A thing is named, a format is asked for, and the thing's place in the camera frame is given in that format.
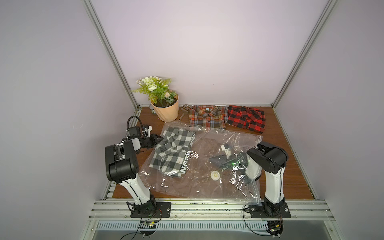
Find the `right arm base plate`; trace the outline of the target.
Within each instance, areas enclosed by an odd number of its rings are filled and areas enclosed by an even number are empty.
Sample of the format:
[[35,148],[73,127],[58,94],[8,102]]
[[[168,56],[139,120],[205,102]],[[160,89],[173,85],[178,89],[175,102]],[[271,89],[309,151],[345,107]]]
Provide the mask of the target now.
[[287,203],[262,203],[261,206],[249,206],[251,218],[261,219],[289,219],[292,217]]

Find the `red black plaid shirt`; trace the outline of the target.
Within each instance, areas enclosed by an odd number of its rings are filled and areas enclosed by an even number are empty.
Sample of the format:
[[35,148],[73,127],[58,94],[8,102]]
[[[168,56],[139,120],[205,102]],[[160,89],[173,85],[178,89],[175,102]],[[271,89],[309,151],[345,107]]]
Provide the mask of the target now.
[[265,113],[262,110],[245,106],[228,106],[228,124],[263,134],[266,126]]

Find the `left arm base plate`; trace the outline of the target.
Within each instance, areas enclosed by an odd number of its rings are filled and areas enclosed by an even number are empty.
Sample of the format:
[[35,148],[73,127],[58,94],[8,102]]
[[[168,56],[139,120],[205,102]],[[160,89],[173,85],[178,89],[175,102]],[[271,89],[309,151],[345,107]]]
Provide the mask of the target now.
[[170,218],[171,202],[158,202],[153,205],[148,202],[142,205],[135,205],[131,211],[131,218]]

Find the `clear plastic vacuum bag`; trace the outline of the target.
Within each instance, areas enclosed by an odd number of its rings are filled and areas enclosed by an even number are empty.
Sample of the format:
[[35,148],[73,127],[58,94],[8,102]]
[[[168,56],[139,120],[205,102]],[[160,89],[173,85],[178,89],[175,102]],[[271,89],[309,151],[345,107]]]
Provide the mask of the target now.
[[191,151],[187,155],[188,168],[183,177],[169,177],[149,167],[154,149],[143,164],[140,178],[152,192],[172,197],[189,199],[210,199],[250,205],[261,205],[259,179],[253,183],[245,175],[245,170],[227,169],[221,177],[213,181],[210,177],[217,167],[209,158],[223,155],[221,145],[227,144],[233,153],[245,153],[263,139],[260,135],[228,131],[217,128],[204,128],[180,122],[166,123],[161,131],[168,127],[183,128],[196,133]]

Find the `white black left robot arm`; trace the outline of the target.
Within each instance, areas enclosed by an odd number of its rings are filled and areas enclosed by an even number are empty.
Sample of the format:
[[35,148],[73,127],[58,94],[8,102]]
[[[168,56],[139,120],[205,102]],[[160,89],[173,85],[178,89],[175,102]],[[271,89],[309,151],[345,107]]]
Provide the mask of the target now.
[[137,159],[141,149],[149,150],[163,140],[151,130],[149,125],[129,128],[127,137],[120,143],[105,147],[108,180],[126,188],[134,199],[134,203],[130,204],[131,210],[141,216],[153,215],[157,210],[154,196],[139,177]]

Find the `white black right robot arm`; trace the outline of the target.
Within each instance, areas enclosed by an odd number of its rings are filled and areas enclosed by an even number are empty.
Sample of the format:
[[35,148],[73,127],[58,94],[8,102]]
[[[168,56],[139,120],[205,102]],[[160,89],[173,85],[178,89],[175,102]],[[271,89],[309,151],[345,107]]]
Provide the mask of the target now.
[[209,161],[218,167],[214,174],[222,173],[230,167],[244,166],[245,175],[253,183],[260,179],[262,171],[266,175],[266,192],[260,206],[249,205],[245,212],[252,218],[290,218],[291,213],[283,193],[283,178],[289,156],[287,152],[271,143],[260,142],[245,153],[234,154],[226,145],[224,154],[212,157]]

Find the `grey white checked shirt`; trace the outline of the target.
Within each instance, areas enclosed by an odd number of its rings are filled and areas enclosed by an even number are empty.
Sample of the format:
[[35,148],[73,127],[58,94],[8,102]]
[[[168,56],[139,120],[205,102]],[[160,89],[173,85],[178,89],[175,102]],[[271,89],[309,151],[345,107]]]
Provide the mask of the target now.
[[169,177],[181,178],[189,170],[187,155],[191,151],[196,133],[183,128],[168,127],[163,140],[156,145],[149,167]]

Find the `multicolour tartan shirt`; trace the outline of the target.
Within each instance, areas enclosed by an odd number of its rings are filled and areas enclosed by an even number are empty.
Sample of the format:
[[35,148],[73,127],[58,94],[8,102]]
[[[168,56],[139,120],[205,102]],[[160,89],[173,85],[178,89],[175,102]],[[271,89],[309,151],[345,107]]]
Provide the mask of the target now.
[[204,128],[225,129],[228,122],[228,107],[196,105],[189,110],[189,123]]

